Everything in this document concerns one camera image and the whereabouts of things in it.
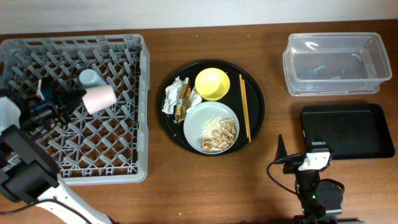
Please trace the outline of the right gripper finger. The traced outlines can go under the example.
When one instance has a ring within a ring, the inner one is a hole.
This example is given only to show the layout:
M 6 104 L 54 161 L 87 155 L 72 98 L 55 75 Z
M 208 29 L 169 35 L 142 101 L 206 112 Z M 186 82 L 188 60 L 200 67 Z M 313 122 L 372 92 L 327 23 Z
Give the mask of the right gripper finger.
M 325 144 L 325 141 L 318 133 L 315 133 L 313 143 L 314 144 Z
M 282 162 L 285 158 L 287 157 L 287 151 L 285 148 L 284 140 L 282 135 L 280 134 L 278 136 L 278 145 L 277 145 L 277 151 L 275 154 L 275 162 Z

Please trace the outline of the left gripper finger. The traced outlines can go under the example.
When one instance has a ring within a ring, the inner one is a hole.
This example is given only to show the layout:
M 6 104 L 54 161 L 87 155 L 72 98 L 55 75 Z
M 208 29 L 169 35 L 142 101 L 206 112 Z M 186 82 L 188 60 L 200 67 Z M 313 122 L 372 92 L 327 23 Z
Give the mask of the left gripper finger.
M 82 103 L 82 98 L 70 98 L 61 100 L 60 114 L 63 117 L 70 116 Z
M 86 90 L 71 90 L 71 91 L 61 91 L 60 95 L 63 98 L 82 98 L 87 94 Z

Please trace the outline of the light blue plastic cup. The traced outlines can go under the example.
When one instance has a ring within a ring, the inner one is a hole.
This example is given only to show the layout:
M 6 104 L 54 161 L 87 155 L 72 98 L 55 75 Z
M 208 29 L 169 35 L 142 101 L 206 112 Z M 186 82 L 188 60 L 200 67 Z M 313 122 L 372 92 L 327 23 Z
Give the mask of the light blue plastic cup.
M 85 69 L 81 71 L 78 79 L 83 89 L 107 85 L 102 76 L 92 69 Z

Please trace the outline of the pink plastic cup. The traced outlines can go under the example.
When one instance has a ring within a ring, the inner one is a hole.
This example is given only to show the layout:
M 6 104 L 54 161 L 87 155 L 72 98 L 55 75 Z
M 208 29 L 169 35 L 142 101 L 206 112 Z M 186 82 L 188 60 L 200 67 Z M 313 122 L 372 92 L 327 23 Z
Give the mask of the pink plastic cup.
M 89 114 L 99 112 L 117 102 L 116 94 L 111 85 L 86 89 L 86 94 L 82 97 L 82 100 Z

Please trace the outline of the yellow plastic bowl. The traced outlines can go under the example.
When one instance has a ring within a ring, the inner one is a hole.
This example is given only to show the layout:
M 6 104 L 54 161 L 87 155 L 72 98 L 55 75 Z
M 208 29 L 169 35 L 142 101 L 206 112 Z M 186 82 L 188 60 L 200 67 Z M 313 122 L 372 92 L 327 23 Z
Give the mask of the yellow plastic bowl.
M 231 82 L 226 72 L 219 68 L 206 68 L 195 78 L 198 94 L 207 101 L 218 101 L 229 91 Z

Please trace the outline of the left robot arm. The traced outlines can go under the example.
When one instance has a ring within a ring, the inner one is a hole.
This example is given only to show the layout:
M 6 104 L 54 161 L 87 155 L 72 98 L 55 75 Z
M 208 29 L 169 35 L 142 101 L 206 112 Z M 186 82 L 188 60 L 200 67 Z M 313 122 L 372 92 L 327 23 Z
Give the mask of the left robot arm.
M 24 201 L 28 208 L 44 208 L 65 223 L 113 223 L 66 184 L 56 161 L 29 134 L 52 118 L 69 122 L 87 90 L 58 90 L 50 78 L 40 79 L 36 90 L 28 98 L 1 90 L 1 168 L 14 152 L 20 159 L 9 170 L 1 170 L 1 193 L 12 202 Z

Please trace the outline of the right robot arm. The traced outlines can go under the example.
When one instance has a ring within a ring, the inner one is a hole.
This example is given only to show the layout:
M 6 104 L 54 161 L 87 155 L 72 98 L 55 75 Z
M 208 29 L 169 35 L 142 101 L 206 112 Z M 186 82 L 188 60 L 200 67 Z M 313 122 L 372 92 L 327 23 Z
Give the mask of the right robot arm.
M 320 172 L 330 165 L 332 152 L 325 142 L 320 141 L 315 142 L 308 152 L 288 155 L 282 135 L 278 136 L 277 151 L 271 165 L 282 164 L 284 174 L 295 176 L 294 190 L 277 183 L 300 201 L 302 214 L 293 217 L 294 223 L 338 223 L 345 187 L 336 180 L 320 178 Z

